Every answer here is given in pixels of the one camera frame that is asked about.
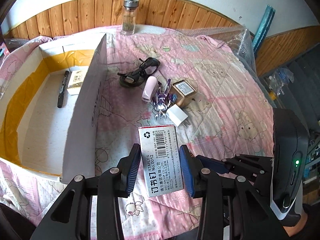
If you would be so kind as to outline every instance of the glass bottle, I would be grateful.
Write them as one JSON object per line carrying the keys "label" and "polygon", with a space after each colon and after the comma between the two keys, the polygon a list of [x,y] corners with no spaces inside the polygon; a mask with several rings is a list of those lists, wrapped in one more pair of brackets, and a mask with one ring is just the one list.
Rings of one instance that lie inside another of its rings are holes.
{"label": "glass bottle", "polygon": [[138,12],[139,0],[124,0],[122,11],[121,33],[124,35],[134,34],[136,27],[136,16]]}

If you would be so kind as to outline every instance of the bed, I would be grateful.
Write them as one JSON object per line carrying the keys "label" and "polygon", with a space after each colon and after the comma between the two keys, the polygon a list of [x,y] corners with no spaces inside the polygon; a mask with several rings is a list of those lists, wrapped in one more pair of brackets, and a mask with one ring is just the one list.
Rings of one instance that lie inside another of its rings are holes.
{"label": "bed", "polygon": [[[156,74],[167,79],[186,79],[197,94],[184,109],[189,126],[177,128],[178,144],[187,144],[195,155],[222,159],[237,153],[272,156],[273,114],[266,91],[255,74],[254,60],[236,45],[235,30],[177,31],[138,25],[132,36],[120,35],[119,26],[86,32],[107,34],[108,74],[105,79],[96,136],[95,173],[117,165],[139,142],[138,127],[169,124],[155,121],[151,104],[141,101],[144,84],[136,88],[119,85],[117,73],[136,68],[139,58],[155,57],[161,65]],[[32,50],[51,38],[38,37],[11,54],[0,69],[1,86],[19,69]],[[0,162],[0,202],[37,225],[66,185],[50,181]],[[201,199],[191,199],[185,190],[148,197],[142,170],[128,199],[119,199],[125,239],[167,239],[198,226]],[[96,198],[92,201],[91,239],[96,239]]]}

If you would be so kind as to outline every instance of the open box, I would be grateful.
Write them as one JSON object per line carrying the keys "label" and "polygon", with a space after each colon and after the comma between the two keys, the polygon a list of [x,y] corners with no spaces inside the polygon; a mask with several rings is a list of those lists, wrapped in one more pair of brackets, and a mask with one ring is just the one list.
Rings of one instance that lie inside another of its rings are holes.
{"label": "open box", "polygon": [[[94,176],[100,92],[107,72],[105,33],[82,33],[39,45],[0,101],[0,159],[69,183]],[[57,108],[64,72],[88,68],[79,95]]]}

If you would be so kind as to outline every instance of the barcode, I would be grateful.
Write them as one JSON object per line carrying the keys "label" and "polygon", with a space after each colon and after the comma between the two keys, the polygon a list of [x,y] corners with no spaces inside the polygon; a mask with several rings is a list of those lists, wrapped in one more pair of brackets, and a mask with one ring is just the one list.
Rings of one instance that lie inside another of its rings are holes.
{"label": "barcode", "polygon": [[168,157],[167,150],[165,149],[164,130],[155,131],[155,137],[158,158]]}
{"label": "barcode", "polygon": [[73,82],[78,82],[78,81],[80,81],[80,80],[81,80],[81,77],[82,77],[82,75],[75,76],[75,77],[73,78]]}

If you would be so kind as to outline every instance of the wooden paneling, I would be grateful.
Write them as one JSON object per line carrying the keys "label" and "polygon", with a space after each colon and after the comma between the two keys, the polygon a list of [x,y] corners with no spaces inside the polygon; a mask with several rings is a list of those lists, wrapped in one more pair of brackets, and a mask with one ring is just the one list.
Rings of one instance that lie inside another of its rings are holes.
{"label": "wooden paneling", "polygon": [[111,25],[112,0],[94,0],[94,27]]}
{"label": "wooden paneling", "polygon": [[264,40],[256,58],[257,75],[263,75],[320,42],[320,26],[293,30]]}
{"label": "wooden paneling", "polygon": [[71,35],[79,32],[77,0],[62,4],[62,17],[65,35]]}
{"label": "wooden paneling", "polygon": [[94,0],[78,0],[79,31],[94,28]]}
{"label": "wooden paneling", "polygon": [[[123,0],[73,0],[45,10],[11,30],[7,38],[61,36],[94,27],[120,25]],[[185,0],[140,0],[137,24],[172,29],[229,27],[236,24],[209,8]],[[265,39],[256,58],[262,75],[320,42],[320,26]]]}
{"label": "wooden paneling", "polygon": [[52,36],[64,36],[62,5],[59,4],[48,10]]}

